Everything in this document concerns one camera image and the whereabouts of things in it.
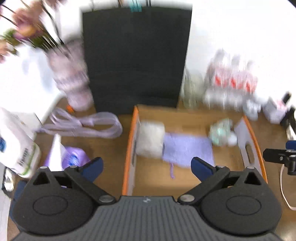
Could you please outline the right water bottle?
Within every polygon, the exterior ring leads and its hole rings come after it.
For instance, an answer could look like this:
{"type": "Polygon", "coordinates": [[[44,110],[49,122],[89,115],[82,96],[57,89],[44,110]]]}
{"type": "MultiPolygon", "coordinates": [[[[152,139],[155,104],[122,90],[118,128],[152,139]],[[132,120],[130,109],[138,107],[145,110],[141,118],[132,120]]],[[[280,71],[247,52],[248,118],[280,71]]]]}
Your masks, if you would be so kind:
{"type": "Polygon", "coordinates": [[[241,91],[242,105],[245,104],[252,96],[257,87],[257,76],[254,74],[253,63],[249,61],[247,66],[240,71],[239,89],[241,91]]]}

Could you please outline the orange cardboard box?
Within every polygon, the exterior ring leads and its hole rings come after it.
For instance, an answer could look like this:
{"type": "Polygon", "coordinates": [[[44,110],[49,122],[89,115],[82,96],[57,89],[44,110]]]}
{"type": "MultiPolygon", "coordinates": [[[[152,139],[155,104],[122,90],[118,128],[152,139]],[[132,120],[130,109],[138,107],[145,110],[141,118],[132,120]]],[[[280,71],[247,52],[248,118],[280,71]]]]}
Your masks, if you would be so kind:
{"type": "Polygon", "coordinates": [[[244,114],[138,105],[133,110],[130,125],[122,194],[178,197],[199,183],[190,169],[193,157],[233,171],[254,167],[266,178],[260,147],[244,114]],[[211,126],[224,119],[233,122],[233,145],[215,146],[208,133],[211,126]],[[144,123],[160,123],[164,130],[157,135],[159,152],[156,157],[138,153],[139,131],[144,123]]]}

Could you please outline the purple tissue pack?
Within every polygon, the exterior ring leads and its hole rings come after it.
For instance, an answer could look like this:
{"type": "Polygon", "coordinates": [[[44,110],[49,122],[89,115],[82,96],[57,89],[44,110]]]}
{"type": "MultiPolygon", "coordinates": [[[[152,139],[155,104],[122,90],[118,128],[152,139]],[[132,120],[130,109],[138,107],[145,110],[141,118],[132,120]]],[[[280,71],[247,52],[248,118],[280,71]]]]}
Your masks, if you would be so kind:
{"type": "Polygon", "coordinates": [[[69,166],[84,166],[90,162],[86,153],[76,147],[65,147],[61,143],[61,136],[55,134],[51,149],[43,163],[51,171],[63,171],[69,166]]]}

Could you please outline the purple patterned vase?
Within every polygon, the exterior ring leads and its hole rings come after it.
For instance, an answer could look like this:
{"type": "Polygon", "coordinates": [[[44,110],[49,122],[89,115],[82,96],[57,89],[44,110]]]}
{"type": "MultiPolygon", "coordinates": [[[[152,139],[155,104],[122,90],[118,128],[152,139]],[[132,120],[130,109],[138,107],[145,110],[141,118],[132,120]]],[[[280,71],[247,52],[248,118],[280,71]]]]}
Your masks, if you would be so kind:
{"type": "Polygon", "coordinates": [[[83,40],[70,39],[47,52],[57,88],[75,111],[86,111],[93,105],[89,77],[84,59],[83,40]]]}

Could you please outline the white detergent jug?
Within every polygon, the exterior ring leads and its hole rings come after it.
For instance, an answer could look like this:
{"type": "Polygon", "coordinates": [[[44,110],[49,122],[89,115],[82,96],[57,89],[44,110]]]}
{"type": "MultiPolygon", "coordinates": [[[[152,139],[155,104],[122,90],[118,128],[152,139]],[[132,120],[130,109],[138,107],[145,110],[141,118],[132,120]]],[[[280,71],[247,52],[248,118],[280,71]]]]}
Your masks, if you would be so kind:
{"type": "Polygon", "coordinates": [[[22,178],[37,169],[41,151],[15,115],[1,108],[1,163],[22,178]]]}

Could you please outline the white astronaut speaker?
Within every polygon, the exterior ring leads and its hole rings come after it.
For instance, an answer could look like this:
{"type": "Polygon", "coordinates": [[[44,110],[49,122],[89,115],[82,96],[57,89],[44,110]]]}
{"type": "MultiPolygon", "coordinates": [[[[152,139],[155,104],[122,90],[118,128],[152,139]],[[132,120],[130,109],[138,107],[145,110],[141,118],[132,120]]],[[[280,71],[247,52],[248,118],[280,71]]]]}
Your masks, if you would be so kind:
{"type": "Polygon", "coordinates": [[[242,109],[249,120],[257,121],[261,112],[261,104],[254,97],[250,97],[244,102],[242,109]]]}

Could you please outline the water bottle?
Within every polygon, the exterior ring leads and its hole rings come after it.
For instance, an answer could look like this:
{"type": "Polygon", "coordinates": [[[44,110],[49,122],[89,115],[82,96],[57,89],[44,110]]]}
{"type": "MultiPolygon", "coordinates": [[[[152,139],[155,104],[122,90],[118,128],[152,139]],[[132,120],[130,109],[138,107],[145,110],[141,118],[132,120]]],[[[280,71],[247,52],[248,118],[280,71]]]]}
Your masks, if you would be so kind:
{"type": "Polygon", "coordinates": [[[218,77],[216,80],[217,73],[222,64],[224,58],[224,50],[218,50],[208,65],[205,75],[205,86],[206,91],[204,94],[204,103],[210,108],[216,101],[216,90],[221,87],[221,78],[218,77]]]}
{"type": "Polygon", "coordinates": [[[224,87],[227,108],[232,108],[235,111],[240,111],[241,107],[241,94],[237,87],[239,61],[239,56],[232,58],[231,65],[227,68],[227,84],[224,87]]]}
{"type": "Polygon", "coordinates": [[[252,96],[257,87],[257,76],[254,74],[253,63],[249,61],[247,66],[240,71],[239,89],[241,91],[242,105],[245,104],[252,96]]]}

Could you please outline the left water bottle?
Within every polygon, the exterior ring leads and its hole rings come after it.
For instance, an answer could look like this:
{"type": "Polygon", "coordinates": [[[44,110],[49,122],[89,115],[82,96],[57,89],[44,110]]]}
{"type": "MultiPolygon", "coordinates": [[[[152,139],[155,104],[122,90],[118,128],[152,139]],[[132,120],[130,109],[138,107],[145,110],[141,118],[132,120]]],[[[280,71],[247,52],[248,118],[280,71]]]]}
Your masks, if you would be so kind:
{"type": "Polygon", "coordinates": [[[208,65],[205,75],[205,86],[206,91],[204,94],[204,103],[210,108],[216,101],[216,90],[221,87],[221,78],[218,77],[216,80],[217,73],[222,64],[224,58],[224,50],[218,50],[208,65]]]}

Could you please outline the floral tin box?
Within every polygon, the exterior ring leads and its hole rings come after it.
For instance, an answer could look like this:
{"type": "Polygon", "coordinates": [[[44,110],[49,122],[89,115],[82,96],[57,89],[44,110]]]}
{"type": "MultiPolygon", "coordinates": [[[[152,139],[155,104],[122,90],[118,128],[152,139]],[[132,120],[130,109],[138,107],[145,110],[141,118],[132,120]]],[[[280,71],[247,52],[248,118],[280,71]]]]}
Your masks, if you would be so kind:
{"type": "Polygon", "coordinates": [[[272,98],[269,98],[267,104],[263,108],[263,113],[270,123],[279,124],[285,117],[287,109],[287,103],[282,99],[273,100],[272,98]]]}

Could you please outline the iridescent plastic wrapper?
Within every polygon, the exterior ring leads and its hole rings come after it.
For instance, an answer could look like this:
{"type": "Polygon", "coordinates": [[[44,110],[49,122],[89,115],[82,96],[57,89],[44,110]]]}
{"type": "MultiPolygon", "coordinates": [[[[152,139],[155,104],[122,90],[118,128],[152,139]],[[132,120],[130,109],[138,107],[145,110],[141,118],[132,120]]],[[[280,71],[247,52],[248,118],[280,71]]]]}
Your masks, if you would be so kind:
{"type": "Polygon", "coordinates": [[[215,146],[236,146],[237,135],[232,130],[233,121],[229,118],[222,119],[210,126],[208,137],[215,146]]]}

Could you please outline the clear glass cup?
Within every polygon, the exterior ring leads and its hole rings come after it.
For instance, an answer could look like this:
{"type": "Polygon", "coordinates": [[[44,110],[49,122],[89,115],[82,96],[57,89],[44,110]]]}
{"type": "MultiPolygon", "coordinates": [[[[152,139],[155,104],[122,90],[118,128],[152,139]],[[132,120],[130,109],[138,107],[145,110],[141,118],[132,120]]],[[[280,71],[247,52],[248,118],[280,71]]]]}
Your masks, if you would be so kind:
{"type": "Polygon", "coordinates": [[[181,86],[181,99],[187,109],[197,109],[205,92],[204,80],[197,70],[184,69],[181,86]]]}

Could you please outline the black paper bag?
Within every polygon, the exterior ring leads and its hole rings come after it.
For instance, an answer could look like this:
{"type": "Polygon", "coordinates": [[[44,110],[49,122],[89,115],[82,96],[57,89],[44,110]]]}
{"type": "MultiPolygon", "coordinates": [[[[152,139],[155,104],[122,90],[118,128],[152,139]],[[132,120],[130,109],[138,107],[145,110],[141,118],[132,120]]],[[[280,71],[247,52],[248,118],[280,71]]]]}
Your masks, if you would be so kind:
{"type": "Polygon", "coordinates": [[[176,107],[192,11],[144,6],[82,15],[84,56],[95,109],[130,114],[135,105],[176,107]]]}

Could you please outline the dried pink flowers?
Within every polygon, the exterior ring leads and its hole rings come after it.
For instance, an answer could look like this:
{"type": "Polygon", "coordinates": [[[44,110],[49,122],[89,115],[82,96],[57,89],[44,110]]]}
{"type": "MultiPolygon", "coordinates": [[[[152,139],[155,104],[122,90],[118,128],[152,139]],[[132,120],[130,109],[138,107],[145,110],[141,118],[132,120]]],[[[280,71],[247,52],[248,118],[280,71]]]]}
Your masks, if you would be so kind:
{"type": "Polygon", "coordinates": [[[3,13],[1,18],[7,20],[15,27],[6,30],[1,35],[1,63],[5,61],[6,56],[9,54],[17,55],[17,46],[28,44],[33,48],[49,51],[51,49],[59,48],[60,45],[65,43],[61,39],[60,32],[57,27],[57,23],[53,16],[49,13],[46,6],[56,10],[58,4],[63,1],[32,1],[30,5],[24,1],[21,3],[23,8],[12,10],[5,5],[5,1],[1,1],[1,10],[7,9],[13,13],[12,18],[9,19],[3,13]],[[44,24],[42,23],[41,16],[46,14],[54,27],[58,40],[54,40],[51,34],[48,32],[44,24]]]}

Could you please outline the black device at right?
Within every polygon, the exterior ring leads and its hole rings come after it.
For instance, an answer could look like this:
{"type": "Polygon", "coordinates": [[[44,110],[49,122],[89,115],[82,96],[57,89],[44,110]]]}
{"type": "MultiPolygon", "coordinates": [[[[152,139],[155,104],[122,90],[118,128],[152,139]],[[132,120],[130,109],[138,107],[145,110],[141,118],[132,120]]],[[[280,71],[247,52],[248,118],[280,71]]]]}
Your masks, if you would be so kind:
{"type": "Polygon", "coordinates": [[[285,107],[285,115],[280,121],[280,126],[286,132],[287,139],[291,141],[295,141],[295,107],[288,107],[287,103],[290,100],[292,94],[290,92],[286,92],[282,98],[283,106],[285,107]]]}

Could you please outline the lilac knitted cloth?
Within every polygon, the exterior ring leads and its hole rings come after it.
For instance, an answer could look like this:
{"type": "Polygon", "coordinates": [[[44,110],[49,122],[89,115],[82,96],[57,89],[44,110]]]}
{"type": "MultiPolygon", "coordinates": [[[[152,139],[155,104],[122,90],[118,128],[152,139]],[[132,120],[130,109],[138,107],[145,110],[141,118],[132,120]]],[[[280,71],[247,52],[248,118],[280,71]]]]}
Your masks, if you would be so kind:
{"type": "Polygon", "coordinates": [[[170,164],[171,178],[175,178],[174,166],[190,168],[194,157],[215,165],[212,142],[208,137],[181,133],[165,134],[162,160],[170,164]]]}

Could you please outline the middle water bottle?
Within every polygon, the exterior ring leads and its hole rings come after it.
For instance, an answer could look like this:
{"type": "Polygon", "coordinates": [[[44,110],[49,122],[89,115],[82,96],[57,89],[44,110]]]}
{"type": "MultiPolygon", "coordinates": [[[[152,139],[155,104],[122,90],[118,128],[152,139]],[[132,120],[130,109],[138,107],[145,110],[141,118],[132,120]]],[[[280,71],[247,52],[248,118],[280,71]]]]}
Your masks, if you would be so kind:
{"type": "Polygon", "coordinates": [[[227,108],[232,108],[235,111],[240,111],[241,107],[241,94],[237,87],[239,61],[239,56],[232,58],[231,65],[227,68],[227,84],[224,87],[227,108]]]}

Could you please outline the white crumpled tissue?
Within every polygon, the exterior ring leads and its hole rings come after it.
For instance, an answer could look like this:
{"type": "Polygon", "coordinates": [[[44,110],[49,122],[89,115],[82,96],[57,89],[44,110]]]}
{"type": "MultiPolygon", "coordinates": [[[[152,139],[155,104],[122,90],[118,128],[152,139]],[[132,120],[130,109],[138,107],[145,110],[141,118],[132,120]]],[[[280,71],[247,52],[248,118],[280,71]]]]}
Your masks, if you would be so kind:
{"type": "Polygon", "coordinates": [[[159,121],[140,123],[135,152],[139,156],[161,159],[164,148],[165,125],[159,121]]]}

